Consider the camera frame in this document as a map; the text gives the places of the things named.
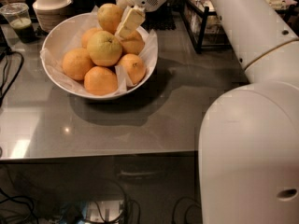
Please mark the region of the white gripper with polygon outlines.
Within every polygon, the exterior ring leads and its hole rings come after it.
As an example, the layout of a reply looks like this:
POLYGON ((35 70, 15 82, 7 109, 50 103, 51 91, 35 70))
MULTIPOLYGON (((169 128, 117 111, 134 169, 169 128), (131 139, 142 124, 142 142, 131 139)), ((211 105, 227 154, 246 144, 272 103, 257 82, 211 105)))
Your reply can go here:
POLYGON ((115 35, 126 38, 145 21, 145 11, 156 11, 165 2, 166 0, 118 0, 117 5, 125 10, 115 35))

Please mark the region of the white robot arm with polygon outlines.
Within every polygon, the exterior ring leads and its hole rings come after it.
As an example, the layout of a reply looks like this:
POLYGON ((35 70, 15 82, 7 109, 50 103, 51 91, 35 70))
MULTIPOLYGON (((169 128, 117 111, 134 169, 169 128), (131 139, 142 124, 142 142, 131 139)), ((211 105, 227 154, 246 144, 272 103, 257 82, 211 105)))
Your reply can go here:
POLYGON ((299 224, 299 37, 265 0, 210 0, 248 85, 199 134, 204 224, 299 224))

